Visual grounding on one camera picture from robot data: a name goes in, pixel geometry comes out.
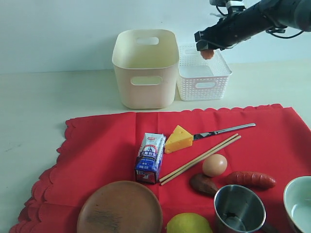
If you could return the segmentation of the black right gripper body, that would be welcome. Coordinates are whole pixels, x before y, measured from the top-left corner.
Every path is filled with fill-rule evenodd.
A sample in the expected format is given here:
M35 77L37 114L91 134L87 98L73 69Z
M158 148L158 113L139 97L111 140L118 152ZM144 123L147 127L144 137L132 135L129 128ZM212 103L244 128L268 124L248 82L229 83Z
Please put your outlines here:
M258 8L231 14L203 32L210 49L227 49L269 28L269 19Z

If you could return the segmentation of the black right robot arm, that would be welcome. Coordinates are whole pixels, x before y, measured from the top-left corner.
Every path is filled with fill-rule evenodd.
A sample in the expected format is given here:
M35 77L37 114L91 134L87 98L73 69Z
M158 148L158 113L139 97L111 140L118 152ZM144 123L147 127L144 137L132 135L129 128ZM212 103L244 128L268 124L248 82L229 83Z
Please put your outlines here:
M311 30L309 0L260 0L248 8L241 0L212 0L210 4L225 7L227 14L195 33L198 51L229 49L261 32L281 38L288 27L301 33Z

